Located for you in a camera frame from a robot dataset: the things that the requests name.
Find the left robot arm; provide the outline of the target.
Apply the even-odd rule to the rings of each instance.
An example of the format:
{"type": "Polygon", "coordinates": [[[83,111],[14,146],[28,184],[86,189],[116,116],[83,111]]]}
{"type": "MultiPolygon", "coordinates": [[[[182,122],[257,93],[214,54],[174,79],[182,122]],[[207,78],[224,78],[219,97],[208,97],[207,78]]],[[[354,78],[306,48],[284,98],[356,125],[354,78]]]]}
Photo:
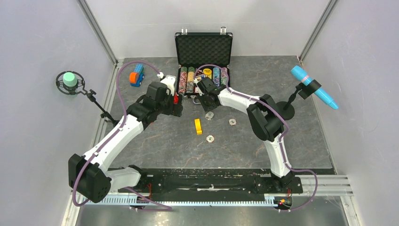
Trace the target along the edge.
{"type": "Polygon", "coordinates": [[[175,91],[176,80],[168,76],[152,82],[146,94],[129,106],[121,120],[95,147],[82,156],[74,154],[68,160],[69,186],[88,201],[98,203],[110,191],[131,187],[144,191],[148,179],[137,167],[110,170],[109,167],[126,145],[143,132],[160,114],[179,117],[183,96],[175,91]]]}

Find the black poker chip case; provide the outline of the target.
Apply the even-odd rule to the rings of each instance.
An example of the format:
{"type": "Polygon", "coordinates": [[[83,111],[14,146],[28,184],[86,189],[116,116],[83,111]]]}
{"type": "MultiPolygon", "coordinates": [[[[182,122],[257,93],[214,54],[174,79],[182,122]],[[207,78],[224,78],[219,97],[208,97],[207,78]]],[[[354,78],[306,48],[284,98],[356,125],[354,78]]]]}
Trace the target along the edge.
{"type": "Polygon", "coordinates": [[[233,33],[221,27],[220,32],[175,33],[178,75],[176,92],[184,97],[194,98],[198,89],[195,76],[203,77],[203,70],[213,65],[227,68],[231,61],[233,33]]]}

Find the white 1 poker chip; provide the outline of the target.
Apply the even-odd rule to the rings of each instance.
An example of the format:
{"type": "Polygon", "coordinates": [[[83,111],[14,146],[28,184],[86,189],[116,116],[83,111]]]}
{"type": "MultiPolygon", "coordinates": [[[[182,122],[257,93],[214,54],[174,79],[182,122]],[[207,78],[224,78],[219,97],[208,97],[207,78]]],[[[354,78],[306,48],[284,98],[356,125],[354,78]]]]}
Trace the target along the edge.
{"type": "Polygon", "coordinates": [[[207,112],[206,114],[205,114],[205,118],[207,119],[207,120],[212,120],[213,119],[213,117],[214,117],[214,113],[213,112],[207,112]]]}

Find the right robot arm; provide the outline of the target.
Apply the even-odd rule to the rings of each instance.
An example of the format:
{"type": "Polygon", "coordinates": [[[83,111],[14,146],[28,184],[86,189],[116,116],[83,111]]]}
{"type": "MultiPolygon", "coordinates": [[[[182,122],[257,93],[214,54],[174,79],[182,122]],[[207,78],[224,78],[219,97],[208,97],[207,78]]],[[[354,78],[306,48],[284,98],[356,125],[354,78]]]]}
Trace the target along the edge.
{"type": "Polygon", "coordinates": [[[253,133],[266,147],[271,163],[273,189],[277,192],[286,191],[295,175],[287,159],[282,117],[272,97],[267,94],[251,96],[225,85],[217,86],[210,78],[195,80],[194,83],[199,89],[197,97],[205,112],[226,106],[248,116],[253,133]]]}

